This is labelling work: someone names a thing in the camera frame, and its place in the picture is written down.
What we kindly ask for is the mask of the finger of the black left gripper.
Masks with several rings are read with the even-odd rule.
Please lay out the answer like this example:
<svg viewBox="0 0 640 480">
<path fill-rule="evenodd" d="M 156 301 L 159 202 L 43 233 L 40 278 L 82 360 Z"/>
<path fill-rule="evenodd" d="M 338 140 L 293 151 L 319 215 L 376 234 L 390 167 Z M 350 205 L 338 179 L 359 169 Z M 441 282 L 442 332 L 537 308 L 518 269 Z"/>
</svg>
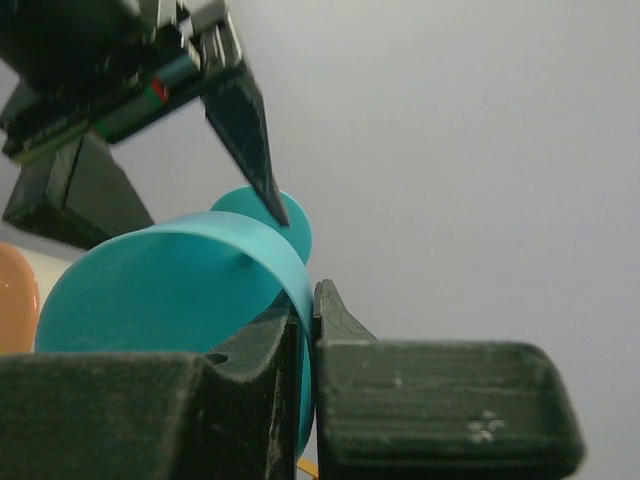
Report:
<svg viewBox="0 0 640 480">
<path fill-rule="evenodd" d="M 289 224 L 274 177 L 262 93 L 224 1 L 211 1 L 191 14 L 199 38 L 206 86 L 201 93 L 206 119 L 281 226 Z"/>
</svg>

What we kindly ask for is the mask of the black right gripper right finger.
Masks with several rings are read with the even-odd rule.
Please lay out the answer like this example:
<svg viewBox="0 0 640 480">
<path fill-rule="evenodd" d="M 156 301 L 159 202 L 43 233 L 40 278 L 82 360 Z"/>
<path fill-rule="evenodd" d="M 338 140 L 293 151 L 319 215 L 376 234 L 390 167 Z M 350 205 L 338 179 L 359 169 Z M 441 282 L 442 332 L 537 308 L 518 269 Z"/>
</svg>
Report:
<svg viewBox="0 0 640 480">
<path fill-rule="evenodd" d="M 380 340 L 315 287 L 324 479 L 563 479 L 586 448 L 562 378 L 512 341 Z"/>
</svg>

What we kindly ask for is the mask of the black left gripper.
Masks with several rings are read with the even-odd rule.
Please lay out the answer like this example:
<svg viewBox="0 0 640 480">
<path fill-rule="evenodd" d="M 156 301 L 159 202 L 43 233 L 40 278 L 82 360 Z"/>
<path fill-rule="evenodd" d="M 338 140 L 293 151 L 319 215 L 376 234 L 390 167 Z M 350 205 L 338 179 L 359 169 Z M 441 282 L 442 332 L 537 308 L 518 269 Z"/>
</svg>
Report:
<svg viewBox="0 0 640 480">
<path fill-rule="evenodd" d="M 2 2 L 1 58 L 20 77 L 1 112 L 3 153 L 30 163 L 73 140 L 21 168 L 6 223 L 81 250 L 154 224 L 104 141 L 160 118 L 201 79 L 189 17 L 182 1 Z"/>
</svg>

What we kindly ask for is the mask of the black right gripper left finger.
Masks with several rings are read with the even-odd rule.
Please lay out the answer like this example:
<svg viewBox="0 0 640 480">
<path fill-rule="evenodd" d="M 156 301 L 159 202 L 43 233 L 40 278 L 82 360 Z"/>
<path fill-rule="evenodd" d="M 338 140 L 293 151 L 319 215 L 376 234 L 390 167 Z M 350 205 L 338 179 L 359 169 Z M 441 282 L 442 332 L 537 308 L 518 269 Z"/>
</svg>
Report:
<svg viewBox="0 0 640 480">
<path fill-rule="evenodd" d="M 1 361 L 5 479 L 287 479 L 291 314 L 271 308 L 207 354 Z"/>
</svg>

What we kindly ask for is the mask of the teal plastic goblet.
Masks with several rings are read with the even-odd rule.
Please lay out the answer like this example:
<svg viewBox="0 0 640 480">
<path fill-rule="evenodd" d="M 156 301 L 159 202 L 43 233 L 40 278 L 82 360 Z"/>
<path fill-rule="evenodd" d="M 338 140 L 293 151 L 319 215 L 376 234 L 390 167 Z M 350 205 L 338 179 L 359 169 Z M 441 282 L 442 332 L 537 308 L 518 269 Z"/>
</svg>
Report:
<svg viewBox="0 0 640 480">
<path fill-rule="evenodd" d="M 237 333 L 278 294 L 312 333 L 307 271 L 313 234 L 303 207 L 283 196 L 289 225 L 250 187 L 193 213 L 108 240 L 58 279 L 40 313 L 43 353 L 203 353 Z"/>
</svg>

